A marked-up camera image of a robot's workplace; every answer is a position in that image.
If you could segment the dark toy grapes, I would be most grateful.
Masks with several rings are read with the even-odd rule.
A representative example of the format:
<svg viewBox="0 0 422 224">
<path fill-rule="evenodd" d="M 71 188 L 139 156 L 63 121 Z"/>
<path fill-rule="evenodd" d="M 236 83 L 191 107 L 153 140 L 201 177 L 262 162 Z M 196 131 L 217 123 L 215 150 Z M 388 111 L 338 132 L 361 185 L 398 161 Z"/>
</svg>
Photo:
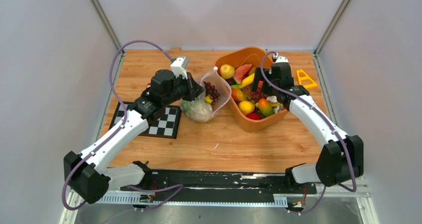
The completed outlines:
<svg viewBox="0 0 422 224">
<path fill-rule="evenodd" d="M 210 96 L 210 98 L 213 100 L 213 103 L 210 104 L 212 106 L 216 105 L 216 102 L 218 101 L 220 94 L 217 90 L 217 88 L 212 85 L 210 82 L 203 82 L 205 86 L 205 97 Z"/>
</svg>

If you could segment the small yellow toy lemon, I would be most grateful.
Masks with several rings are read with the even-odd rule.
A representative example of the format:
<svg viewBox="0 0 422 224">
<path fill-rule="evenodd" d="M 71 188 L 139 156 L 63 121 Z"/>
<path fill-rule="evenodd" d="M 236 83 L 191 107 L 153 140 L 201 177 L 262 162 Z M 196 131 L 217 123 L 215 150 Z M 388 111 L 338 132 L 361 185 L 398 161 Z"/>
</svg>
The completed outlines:
<svg viewBox="0 0 422 224">
<path fill-rule="evenodd" d="M 210 96 L 206 96 L 205 97 L 205 102 L 208 103 L 208 104 L 212 104 L 213 103 L 213 100 L 210 98 Z"/>
</svg>

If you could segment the green toy lettuce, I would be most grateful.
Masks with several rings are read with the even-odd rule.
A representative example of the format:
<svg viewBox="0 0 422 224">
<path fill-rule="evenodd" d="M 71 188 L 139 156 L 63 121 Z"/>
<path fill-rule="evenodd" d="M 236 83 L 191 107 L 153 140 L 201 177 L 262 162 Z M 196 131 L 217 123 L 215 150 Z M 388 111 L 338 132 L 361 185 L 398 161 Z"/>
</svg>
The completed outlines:
<svg viewBox="0 0 422 224">
<path fill-rule="evenodd" d="M 205 101 L 182 101 L 181 109 L 185 116 L 192 121 L 207 122 L 212 119 L 212 107 Z"/>
</svg>

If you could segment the clear zip top bag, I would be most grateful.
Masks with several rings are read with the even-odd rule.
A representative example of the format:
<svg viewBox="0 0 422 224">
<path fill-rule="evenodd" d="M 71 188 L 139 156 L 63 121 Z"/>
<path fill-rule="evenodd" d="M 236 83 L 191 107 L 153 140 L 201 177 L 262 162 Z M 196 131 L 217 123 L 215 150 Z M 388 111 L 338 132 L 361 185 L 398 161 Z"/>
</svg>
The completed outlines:
<svg viewBox="0 0 422 224">
<path fill-rule="evenodd" d="M 218 74 L 218 68 L 200 76 L 196 81 L 204 91 L 192 102 L 182 101 L 181 109 L 185 116 L 198 122 L 207 122 L 218 115 L 220 109 L 231 98 L 231 87 Z"/>
</svg>

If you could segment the toy watermelon slice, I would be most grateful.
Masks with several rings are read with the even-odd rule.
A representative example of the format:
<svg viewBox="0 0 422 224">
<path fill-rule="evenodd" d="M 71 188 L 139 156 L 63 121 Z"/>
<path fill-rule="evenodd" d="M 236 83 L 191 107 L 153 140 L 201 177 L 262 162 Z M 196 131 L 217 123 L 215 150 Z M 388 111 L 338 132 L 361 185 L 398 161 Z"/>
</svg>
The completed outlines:
<svg viewBox="0 0 422 224">
<path fill-rule="evenodd" d="M 236 68 L 233 79 L 240 84 L 252 68 L 252 64 L 244 64 Z"/>
</svg>

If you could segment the orange plastic basket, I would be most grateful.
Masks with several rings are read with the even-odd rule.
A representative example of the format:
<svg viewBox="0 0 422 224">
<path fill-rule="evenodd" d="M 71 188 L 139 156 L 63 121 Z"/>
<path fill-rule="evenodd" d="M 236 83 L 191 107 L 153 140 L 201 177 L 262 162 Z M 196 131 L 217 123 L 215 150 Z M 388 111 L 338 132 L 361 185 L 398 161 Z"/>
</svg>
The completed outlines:
<svg viewBox="0 0 422 224">
<path fill-rule="evenodd" d="M 229 64 L 234 68 L 237 68 L 243 64 L 252 64 L 254 67 L 259 68 L 265 54 L 266 52 L 258 47 L 245 47 L 227 55 L 221 56 L 216 60 L 214 65 L 219 68 L 224 64 Z M 263 130 L 268 126 L 281 121 L 288 113 L 286 109 L 283 109 L 276 114 L 264 119 L 253 120 L 247 118 L 241 113 L 237 103 L 232 98 L 229 99 L 228 106 L 236 120 L 236 123 L 246 132 L 258 132 Z"/>
</svg>

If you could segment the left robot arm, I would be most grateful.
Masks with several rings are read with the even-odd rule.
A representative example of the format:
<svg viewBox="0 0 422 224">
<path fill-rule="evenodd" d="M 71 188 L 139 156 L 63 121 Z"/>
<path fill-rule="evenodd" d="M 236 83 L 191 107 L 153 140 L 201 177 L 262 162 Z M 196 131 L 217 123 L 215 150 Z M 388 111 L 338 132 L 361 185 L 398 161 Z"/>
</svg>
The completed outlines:
<svg viewBox="0 0 422 224">
<path fill-rule="evenodd" d="M 159 119 L 166 107 L 178 100 L 194 101 L 205 91 L 191 73 L 175 75 L 170 70 L 159 70 L 147 87 L 124 110 L 123 118 L 103 137 L 79 153 L 70 151 L 63 159 L 66 189 L 70 187 L 84 203 L 93 204 L 112 189 L 135 185 L 146 191 L 152 186 L 152 177 L 140 162 L 128 166 L 110 168 L 109 164 L 135 137 Z"/>
</svg>

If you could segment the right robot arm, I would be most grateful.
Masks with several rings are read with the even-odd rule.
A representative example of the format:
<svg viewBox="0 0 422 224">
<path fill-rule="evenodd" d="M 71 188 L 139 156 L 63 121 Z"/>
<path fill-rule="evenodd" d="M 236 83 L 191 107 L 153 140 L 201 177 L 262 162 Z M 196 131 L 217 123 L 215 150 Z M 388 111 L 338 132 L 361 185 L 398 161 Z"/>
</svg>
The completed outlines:
<svg viewBox="0 0 422 224">
<path fill-rule="evenodd" d="M 306 126 L 321 147 L 316 163 L 286 169 L 286 190 L 296 193 L 304 183 L 343 187 L 344 182 L 351 181 L 353 186 L 349 191 L 356 191 L 356 178 L 363 174 L 363 140 L 336 126 L 316 105 L 309 91 L 294 84 L 290 71 L 288 62 L 273 63 L 270 69 L 259 67 L 252 85 L 255 91 L 259 82 L 263 82 L 261 91 L 275 96 Z"/>
</svg>

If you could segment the white toy garlic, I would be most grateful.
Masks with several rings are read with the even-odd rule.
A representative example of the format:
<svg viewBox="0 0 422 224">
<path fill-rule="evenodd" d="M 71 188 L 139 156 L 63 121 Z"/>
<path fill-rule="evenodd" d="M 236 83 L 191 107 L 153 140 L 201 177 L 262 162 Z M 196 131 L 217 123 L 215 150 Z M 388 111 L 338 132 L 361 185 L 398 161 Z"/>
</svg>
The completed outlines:
<svg viewBox="0 0 422 224">
<path fill-rule="evenodd" d="M 284 109 L 283 104 L 277 101 L 276 96 L 268 96 L 266 100 L 270 103 L 274 113 L 278 113 L 279 111 Z"/>
</svg>

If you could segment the yellow triangular toy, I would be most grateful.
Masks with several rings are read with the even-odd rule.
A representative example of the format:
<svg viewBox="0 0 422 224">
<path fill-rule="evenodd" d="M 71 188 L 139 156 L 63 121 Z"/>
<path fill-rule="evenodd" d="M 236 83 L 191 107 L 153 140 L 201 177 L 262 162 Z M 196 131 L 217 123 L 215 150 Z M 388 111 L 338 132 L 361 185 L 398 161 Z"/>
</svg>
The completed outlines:
<svg viewBox="0 0 422 224">
<path fill-rule="evenodd" d="M 297 80 L 305 89 L 313 89 L 318 87 L 317 82 L 308 75 L 303 69 L 296 70 Z"/>
</svg>

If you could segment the yellow toy corn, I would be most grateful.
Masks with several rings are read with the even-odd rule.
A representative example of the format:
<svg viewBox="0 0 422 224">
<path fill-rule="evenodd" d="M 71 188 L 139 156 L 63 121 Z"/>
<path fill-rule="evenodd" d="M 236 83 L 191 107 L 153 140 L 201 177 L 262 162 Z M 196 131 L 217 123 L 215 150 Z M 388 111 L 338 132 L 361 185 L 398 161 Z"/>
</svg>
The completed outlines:
<svg viewBox="0 0 422 224">
<path fill-rule="evenodd" d="M 254 77 L 255 77 L 254 73 L 249 75 L 248 77 L 244 78 L 238 86 L 242 89 L 248 85 L 251 85 L 254 81 Z"/>
</svg>

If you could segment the toy mango green orange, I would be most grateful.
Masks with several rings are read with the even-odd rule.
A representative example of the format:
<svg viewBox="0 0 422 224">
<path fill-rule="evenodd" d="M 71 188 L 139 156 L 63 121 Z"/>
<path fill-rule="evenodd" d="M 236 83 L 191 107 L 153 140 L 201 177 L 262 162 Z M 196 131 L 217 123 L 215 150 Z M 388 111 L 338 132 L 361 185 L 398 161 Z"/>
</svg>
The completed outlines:
<svg viewBox="0 0 422 224">
<path fill-rule="evenodd" d="M 266 99 L 260 99 L 258 101 L 258 109 L 265 117 L 269 117 L 274 114 L 273 107 L 271 106 L 270 102 Z"/>
</svg>

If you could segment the black white checkerboard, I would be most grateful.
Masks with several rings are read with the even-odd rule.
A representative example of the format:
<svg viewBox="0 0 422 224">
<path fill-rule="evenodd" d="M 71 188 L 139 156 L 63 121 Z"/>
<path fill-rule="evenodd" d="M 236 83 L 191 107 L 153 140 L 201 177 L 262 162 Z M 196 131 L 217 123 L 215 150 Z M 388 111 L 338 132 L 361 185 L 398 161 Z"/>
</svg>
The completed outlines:
<svg viewBox="0 0 422 224">
<path fill-rule="evenodd" d="M 109 130 L 117 124 L 118 121 L 123 119 L 124 108 L 118 103 L 111 123 Z M 169 105 L 165 109 L 165 113 L 152 125 L 149 126 L 147 130 L 140 133 L 138 136 L 148 136 L 156 138 L 169 138 L 176 139 L 178 135 L 180 120 L 181 120 L 182 110 L 180 106 Z"/>
</svg>

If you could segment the red toy tomato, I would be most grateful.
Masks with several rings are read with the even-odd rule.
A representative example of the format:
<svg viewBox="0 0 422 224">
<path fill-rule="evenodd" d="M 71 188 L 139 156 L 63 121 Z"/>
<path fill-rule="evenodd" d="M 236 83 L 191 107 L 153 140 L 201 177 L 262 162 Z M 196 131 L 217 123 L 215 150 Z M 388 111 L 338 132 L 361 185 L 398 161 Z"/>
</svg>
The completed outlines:
<svg viewBox="0 0 422 224">
<path fill-rule="evenodd" d="M 246 117 L 249 118 L 249 119 L 252 119 L 252 120 L 261 120 L 262 119 L 262 117 L 258 113 L 255 113 L 255 112 L 251 112 L 251 113 L 247 114 Z"/>
</svg>

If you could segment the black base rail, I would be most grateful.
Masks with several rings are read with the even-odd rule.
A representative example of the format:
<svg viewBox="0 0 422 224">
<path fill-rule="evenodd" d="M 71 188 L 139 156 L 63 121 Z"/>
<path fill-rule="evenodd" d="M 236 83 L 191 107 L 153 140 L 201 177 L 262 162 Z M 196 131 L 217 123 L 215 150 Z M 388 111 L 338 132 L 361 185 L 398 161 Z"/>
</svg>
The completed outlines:
<svg viewBox="0 0 422 224">
<path fill-rule="evenodd" d="M 283 173 L 153 169 L 137 188 L 158 190 L 182 184 L 172 202 L 270 203 L 274 195 L 303 198 L 316 194 L 314 184 L 292 186 Z"/>
</svg>

